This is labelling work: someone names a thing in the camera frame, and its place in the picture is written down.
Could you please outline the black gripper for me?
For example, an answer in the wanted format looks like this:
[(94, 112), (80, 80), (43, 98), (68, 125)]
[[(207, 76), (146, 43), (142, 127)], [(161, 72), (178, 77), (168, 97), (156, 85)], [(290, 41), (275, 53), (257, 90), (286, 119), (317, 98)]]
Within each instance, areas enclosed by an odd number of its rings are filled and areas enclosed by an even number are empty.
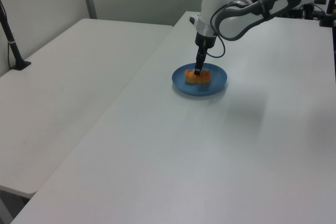
[(216, 42), (216, 36), (203, 36), (200, 33), (196, 33), (195, 43), (199, 46), (197, 55), (196, 55), (196, 63), (194, 68), (194, 74), (199, 76), (201, 74), (203, 63), (206, 59), (207, 50), (214, 47)]

